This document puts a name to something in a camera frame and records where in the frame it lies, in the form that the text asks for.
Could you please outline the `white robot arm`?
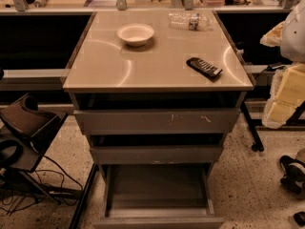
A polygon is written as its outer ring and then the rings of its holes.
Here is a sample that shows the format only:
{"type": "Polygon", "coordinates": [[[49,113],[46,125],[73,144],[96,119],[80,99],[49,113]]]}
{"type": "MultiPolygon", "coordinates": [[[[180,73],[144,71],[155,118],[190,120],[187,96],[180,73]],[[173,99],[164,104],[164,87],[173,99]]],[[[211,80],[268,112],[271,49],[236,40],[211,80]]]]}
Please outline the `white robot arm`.
{"type": "Polygon", "coordinates": [[[283,72],[275,71],[262,117],[265,127],[277,129],[305,102],[305,0],[300,0],[283,22],[264,34],[260,43],[278,46],[280,54],[293,62],[283,72]]]}

